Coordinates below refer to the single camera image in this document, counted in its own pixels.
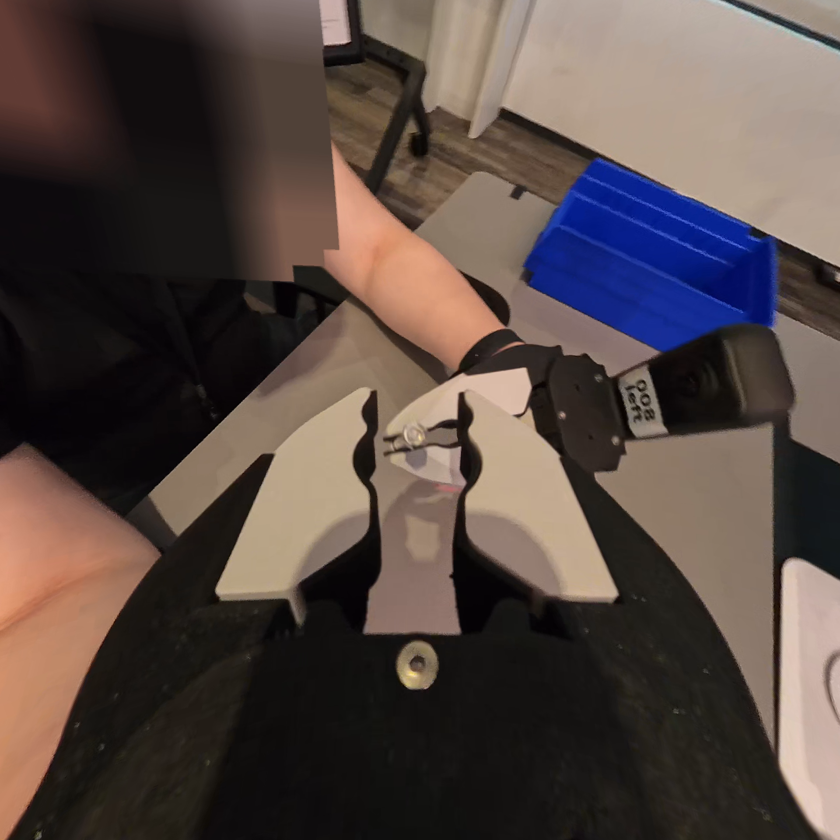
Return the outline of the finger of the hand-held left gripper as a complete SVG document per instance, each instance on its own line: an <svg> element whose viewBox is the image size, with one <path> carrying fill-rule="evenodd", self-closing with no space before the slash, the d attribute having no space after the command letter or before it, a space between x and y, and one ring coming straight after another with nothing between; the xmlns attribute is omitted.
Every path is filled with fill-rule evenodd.
<svg viewBox="0 0 840 840"><path fill-rule="evenodd" d="M457 374L420 395L387 424L387 430L421 427L431 430L458 417L459 396L473 392L513 417L525 414L532 384L525 368L484 374Z"/></svg>
<svg viewBox="0 0 840 840"><path fill-rule="evenodd" d="M401 438L383 439L389 462L408 474L428 482L461 482L460 446L436 445L410 449Z"/></svg>

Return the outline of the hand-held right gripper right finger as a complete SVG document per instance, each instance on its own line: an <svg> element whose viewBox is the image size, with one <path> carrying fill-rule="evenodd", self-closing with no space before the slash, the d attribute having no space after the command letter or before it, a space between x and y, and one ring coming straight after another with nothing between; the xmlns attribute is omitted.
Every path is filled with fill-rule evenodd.
<svg viewBox="0 0 840 840"><path fill-rule="evenodd" d="M477 392L458 399L458 441L458 616L488 617L508 597L536 614L547 602L614 604L616 583L554 449Z"/></svg>

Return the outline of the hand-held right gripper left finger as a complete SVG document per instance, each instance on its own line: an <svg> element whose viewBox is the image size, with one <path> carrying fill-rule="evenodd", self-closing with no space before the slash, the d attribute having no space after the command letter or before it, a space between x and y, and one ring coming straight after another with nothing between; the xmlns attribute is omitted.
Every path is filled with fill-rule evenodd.
<svg viewBox="0 0 840 840"><path fill-rule="evenodd" d="M377 394L362 387L274 452L215 589L220 602L283 601L297 625L305 584L378 523L371 477Z"/></svg>

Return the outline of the blue divided parts bin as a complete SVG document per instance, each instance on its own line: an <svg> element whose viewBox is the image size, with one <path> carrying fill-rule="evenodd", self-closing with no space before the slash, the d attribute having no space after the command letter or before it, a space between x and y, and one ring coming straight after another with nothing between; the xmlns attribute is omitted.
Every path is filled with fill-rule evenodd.
<svg viewBox="0 0 840 840"><path fill-rule="evenodd" d="M772 237L605 159L573 183L523 268L534 290L659 351L775 323Z"/></svg>

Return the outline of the person's left forearm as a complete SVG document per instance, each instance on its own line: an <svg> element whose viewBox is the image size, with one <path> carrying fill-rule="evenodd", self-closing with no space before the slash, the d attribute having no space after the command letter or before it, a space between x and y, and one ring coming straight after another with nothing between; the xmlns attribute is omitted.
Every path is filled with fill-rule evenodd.
<svg viewBox="0 0 840 840"><path fill-rule="evenodd" d="M383 324L450 370L502 329L466 278L397 220L331 143L339 246L323 252L338 283Z"/></svg>

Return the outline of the person's right forearm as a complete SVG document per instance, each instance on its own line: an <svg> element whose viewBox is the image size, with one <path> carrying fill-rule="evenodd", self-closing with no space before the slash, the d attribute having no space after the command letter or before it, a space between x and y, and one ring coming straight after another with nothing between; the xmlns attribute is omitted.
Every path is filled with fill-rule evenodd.
<svg viewBox="0 0 840 840"><path fill-rule="evenodd" d="M43 780L102 641L159 556L34 448L2 457L2 838Z"/></svg>

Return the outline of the person's black shirt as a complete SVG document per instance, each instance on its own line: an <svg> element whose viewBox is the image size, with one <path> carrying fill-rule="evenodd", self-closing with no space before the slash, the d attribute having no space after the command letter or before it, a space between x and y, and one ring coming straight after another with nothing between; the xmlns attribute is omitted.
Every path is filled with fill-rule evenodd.
<svg viewBox="0 0 840 840"><path fill-rule="evenodd" d="M237 280L2 261L2 455L30 445L120 516L320 324L260 312Z"/></svg>

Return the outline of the black stand leg with caster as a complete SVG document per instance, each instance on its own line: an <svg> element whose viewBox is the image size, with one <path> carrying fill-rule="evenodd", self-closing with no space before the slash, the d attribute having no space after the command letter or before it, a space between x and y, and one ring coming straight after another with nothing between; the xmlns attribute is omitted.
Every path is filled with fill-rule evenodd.
<svg viewBox="0 0 840 840"><path fill-rule="evenodd" d="M370 192L377 195L410 119L414 120L416 131L409 139L409 151L416 158L424 158L428 155L431 127L423 102L427 70L421 59L387 45L377 38L365 35L364 47L366 58L394 71L402 83L402 93L392 111L371 168L364 179Z"/></svg>

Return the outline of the white tray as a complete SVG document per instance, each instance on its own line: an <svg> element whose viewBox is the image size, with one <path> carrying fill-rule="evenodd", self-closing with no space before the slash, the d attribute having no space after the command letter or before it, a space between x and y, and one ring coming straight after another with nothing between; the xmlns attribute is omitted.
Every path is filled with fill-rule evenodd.
<svg viewBox="0 0 840 840"><path fill-rule="evenodd" d="M788 559L781 570L778 757L820 838L839 838L839 580Z"/></svg>

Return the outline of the white partition panel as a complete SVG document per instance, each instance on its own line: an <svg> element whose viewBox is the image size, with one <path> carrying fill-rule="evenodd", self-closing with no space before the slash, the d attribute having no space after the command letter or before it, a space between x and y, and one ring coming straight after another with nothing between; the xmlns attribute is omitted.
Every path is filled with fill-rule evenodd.
<svg viewBox="0 0 840 840"><path fill-rule="evenodd" d="M434 2L427 105L501 111L838 265L838 2Z"/></svg>

